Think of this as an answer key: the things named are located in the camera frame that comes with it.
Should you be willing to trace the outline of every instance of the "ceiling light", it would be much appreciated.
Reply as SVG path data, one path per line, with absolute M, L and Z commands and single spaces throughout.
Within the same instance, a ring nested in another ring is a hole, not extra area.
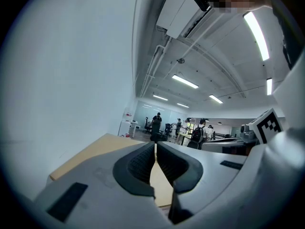
M 185 107 L 185 108 L 189 108 L 189 106 L 185 106 L 185 105 L 183 105 L 183 104 L 178 104 L 178 105 L 183 106 L 183 107 Z
M 244 15 L 244 19 L 246 20 L 250 29 L 252 30 L 252 33 L 258 44 L 259 50 L 261 51 L 263 61 L 269 59 L 269 53 L 265 38 L 254 14 L 252 12 L 247 13 L 246 15 Z
M 157 98 L 160 98 L 160 99 L 163 99 L 163 100 L 165 100 L 165 101 L 167 101 L 168 99 L 166 99 L 166 98 L 163 98 L 163 97 L 159 97 L 159 96 L 156 96 L 156 95 L 153 95 L 154 97 L 157 97 Z
M 215 97 L 214 95 L 210 95 L 210 98 L 213 98 L 215 101 L 219 102 L 220 104 L 223 104 L 222 101 L 220 101 L 217 97 Z
M 173 75 L 173 78 L 175 79 L 175 80 L 178 80 L 178 81 L 180 81 L 180 82 L 182 82 L 182 83 L 184 83 L 184 84 L 187 84 L 187 85 L 189 85 L 189 86 L 191 86 L 191 87 L 193 87 L 193 88 L 198 88 L 199 86 L 197 86 L 197 85 L 195 85 L 195 84 L 193 84 L 193 83 L 191 83 L 191 82 L 189 82 L 189 81 L 187 81 L 187 80 L 185 80 L 185 79 L 182 79 L 181 77 L 179 77 L 178 75 Z
M 267 79 L 267 95 L 272 94 L 272 79 Z

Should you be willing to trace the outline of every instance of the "floor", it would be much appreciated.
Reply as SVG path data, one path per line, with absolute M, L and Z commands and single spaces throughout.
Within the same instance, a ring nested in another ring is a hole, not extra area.
M 134 138 L 132 137 L 132 135 L 133 135 L 133 128 L 129 129 L 129 133 L 130 133 L 131 139 L 142 141 L 142 142 L 150 142 L 151 141 L 150 140 L 151 135 L 149 133 L 145 133 L 145 132 L 143 132 L 141 130 L 135 130 Z M 171 143 L 175 143 L 176 139 L 171 138 L 170 136 L 168 136 L 167 141 L 171 142 Z

